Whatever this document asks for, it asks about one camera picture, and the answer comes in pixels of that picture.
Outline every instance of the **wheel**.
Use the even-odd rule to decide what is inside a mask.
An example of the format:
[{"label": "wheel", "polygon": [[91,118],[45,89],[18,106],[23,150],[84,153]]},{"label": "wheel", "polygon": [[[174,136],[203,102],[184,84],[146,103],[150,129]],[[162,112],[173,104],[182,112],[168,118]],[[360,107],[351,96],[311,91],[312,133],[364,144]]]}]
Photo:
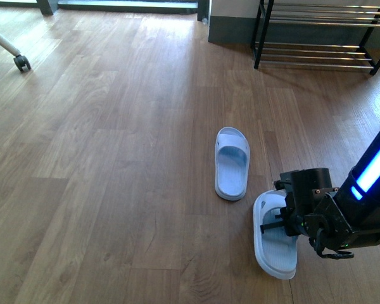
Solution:
[{"label": "wheel", "polygon": [[21,72],[24,72],[23,67],[27,67],[28,70],[31,70],[30,63],[27,57],[25,56],[22,56],[22,55],[15,56],[14,63]]}]

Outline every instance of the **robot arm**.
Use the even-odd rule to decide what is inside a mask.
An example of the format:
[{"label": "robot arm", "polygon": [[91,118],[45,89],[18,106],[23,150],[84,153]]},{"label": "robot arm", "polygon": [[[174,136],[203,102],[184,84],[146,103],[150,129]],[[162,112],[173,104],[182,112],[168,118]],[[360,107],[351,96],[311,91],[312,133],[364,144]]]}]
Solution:
[{"label": "robot arm", "polygon": [[[332,187],[327,168],[297,170],[274,182],[285,189],[286,207],[278,222],[261,225],[261,232],[284,226],[288,236],[305,235],[322,258],[353,258],[342,251],[380,244],[380,132],[343,185]],[[325,248],[335,254],[324,255]]]}]

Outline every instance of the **slipper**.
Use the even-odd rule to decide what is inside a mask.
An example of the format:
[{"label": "slipper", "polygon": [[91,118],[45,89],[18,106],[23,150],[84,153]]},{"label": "slipper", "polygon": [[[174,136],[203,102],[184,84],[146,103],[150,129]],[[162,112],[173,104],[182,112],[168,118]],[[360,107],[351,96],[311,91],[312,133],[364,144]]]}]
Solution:
[{"label": "slipper", "polygon": [[296,274],[297,237],[287,236],[284,227],[265,230],[260,225],[278,222],[275,215],[286,206],[284,191],[262,193],[253,206],[253,230],[255,238],[255,256],[261,266],[271,276],[288,280]]},{"label": "slipper", "polygon": [[215,191],[229,201],[244,197],[250,160],[249,144],[235,128],[224,127],[215,141]]}]

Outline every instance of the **light blue slipper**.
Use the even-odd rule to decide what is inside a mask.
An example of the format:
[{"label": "light blue slipper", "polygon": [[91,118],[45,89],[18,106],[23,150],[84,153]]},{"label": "light blue slipper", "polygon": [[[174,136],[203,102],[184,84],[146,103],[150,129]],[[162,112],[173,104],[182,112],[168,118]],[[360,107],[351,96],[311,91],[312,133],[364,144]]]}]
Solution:
[{"label": "light blue slipper", "polygon": [[215,191],[229,201],[246,193],[250,161],[249,144],[235,128],[224,127],[215,142]]}]

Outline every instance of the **laminate flooring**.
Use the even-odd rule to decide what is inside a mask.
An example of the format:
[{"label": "laminate flooring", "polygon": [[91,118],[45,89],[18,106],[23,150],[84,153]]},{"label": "laminate flooring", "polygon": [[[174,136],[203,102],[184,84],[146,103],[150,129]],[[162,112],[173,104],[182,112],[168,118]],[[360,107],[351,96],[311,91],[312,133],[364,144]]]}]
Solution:
[{"label": "laminate flooring", "polygon": [[[380,304],[380,246],[292,280],[257,264],[252,206],[288,170],[340,186],[380,129],[380,71],[253,69],[195,15],[0,8],[0,304]],[[224,126],[251,148],[246,196],[214,190]]]}]

